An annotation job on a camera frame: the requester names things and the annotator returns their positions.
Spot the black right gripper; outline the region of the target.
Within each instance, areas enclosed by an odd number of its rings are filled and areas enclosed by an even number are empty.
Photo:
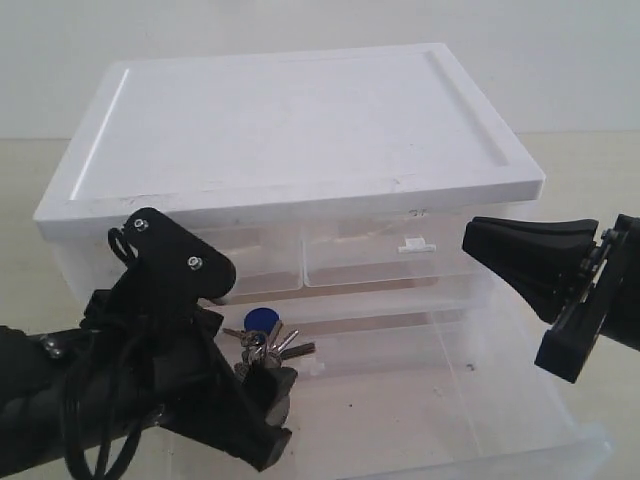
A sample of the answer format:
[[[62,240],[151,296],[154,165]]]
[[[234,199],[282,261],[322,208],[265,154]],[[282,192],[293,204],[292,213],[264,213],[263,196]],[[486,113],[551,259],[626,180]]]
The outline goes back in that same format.
[[[604,336],[639,349],[639,219],[619,215],[596,248],[588,274],[580,267],[599,222],[525,222],[477,216],[462,249],[514,289],[552,325],[534,364],[575,383]]]

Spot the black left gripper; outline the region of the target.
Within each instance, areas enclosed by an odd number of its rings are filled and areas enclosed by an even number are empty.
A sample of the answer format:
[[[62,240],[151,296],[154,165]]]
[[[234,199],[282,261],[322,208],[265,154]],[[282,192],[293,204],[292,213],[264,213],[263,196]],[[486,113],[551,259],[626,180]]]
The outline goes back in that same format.
[[[291,438],[298,373],[254,363],[240,381],[216,344],[223,318],[203,302],[232,289],[232,261],[152,207],[107,238],[125,270],[93,293],[82,321],[91,335],[83,380],[106,387],[97,469],[125,470],[153,425],[270,468]]]

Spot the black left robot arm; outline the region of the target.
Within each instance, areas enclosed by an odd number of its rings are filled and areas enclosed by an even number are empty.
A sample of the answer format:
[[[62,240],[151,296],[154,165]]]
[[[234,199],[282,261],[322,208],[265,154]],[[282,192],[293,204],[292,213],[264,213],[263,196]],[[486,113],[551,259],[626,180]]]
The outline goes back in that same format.
[[[118,479],[158,426],[265,470],[284,452],[297,372],[249,365],[238,376],[203,308],[234,286],[234,264],[145,207],[108,233],[125,265],[96,290],[77,328],[1,330],[1,473],[61,459],[75,479]]]

